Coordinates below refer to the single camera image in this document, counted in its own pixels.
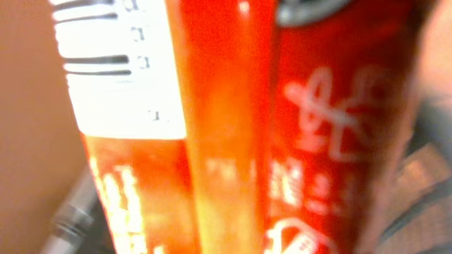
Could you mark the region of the red stick packet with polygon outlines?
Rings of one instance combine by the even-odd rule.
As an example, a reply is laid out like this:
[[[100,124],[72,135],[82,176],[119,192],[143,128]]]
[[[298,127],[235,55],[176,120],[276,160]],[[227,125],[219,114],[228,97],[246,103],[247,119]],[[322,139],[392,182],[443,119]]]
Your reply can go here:
[[[117,253],[375,253],[413,0],[52,2]]]

